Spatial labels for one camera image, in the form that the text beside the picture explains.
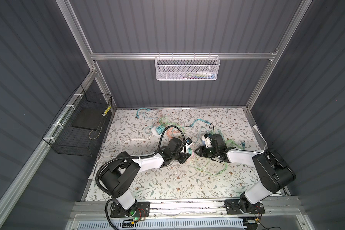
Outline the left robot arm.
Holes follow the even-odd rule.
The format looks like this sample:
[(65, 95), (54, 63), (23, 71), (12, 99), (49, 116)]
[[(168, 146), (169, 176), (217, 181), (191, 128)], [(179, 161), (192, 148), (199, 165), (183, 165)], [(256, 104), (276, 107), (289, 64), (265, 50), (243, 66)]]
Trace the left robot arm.
[(188, 149), (192, 144), (190, 138), (172, 138), (168, 145), (159, 147), (150, 155), (133, 157), (124, 151), (99, 168), (95, 176), (96, 185), (124, 211), (131, 212), (137, 208), (138, 203), (129, 190), (135, 177), (148, 170), (166, 167), (172, 161), (185, 163), (191, 156)]

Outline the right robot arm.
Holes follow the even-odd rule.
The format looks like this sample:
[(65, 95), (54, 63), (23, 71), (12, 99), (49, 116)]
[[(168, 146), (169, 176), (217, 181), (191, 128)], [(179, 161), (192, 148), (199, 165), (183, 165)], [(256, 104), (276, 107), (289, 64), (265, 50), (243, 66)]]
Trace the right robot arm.
[(296, 174), (276, 151), (249, 151), (227, 147), (219, 134), (205, 134), (194, 153), (200, 157), (226, 163), (245, 164), (256, 169), (259, 181), (240, 195), (239, 205), (249, 209), (296, 179)]

